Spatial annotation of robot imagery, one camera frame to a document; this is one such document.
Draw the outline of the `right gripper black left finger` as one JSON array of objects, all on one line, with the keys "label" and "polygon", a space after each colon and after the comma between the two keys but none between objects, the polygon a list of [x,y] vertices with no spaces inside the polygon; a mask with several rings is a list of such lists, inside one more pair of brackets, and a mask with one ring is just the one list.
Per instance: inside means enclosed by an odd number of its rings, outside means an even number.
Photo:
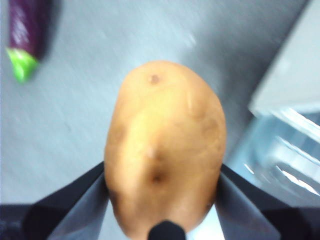
[{"label": "right gripper black left finger", "polygon": [[99,163],[35,203],[0,205],[2,240],[96,240],[109,193]]}]

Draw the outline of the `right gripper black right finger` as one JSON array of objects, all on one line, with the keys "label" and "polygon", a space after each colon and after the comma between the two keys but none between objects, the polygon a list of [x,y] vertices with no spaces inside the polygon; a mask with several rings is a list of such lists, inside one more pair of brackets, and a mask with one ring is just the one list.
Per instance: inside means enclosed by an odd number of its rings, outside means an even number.
[{"label": "right gripper black right finger", "polygon": [[227,240],[318,240],[320,209],[291,207],[222,165],[215,208]]}]

